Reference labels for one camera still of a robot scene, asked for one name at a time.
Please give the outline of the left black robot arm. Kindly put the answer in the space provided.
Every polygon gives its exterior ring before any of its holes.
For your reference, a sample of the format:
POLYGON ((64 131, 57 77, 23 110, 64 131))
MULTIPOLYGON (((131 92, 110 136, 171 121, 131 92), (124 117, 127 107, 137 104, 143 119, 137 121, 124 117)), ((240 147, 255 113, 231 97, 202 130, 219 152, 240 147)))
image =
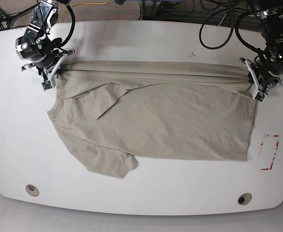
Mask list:
POLYGON ((250 74, 250 83, 255 85, 253 99, 263 102, 268 92, 278 85, 283 86, 283 0, 248 0, 249 10, 242 13, 235 22, 238 40, 257 54, 258 61, 240 58, 246 64, 250 74), (243 40, 239 32, 241 20, 249 15, 256 16, 260 24, 260 33, 265 39, 264 50, 256 48, 243 40))

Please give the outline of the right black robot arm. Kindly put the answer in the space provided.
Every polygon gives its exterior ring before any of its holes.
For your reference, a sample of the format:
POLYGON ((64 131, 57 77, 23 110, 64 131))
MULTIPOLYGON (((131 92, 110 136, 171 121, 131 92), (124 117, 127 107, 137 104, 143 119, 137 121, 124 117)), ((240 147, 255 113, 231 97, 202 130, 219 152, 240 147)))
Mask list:
POLYGON ((16 40, 15 50, 22 60, 30 63, 21 67, 22 71, 28 70, 40 79, 44 90, 55 86, 53 76, 60 68, 67 56, 75 51, 65 50, 63 47, 71 39, 75 29, 75 15, 69 0, 42 0, 36 1, 30 23, 26 27, 24 35, 16 40), (72 18, 72 24, 68 36, 65 39, 50 39, 51 28, 58 19, 59 4, 66 6, 72 18))

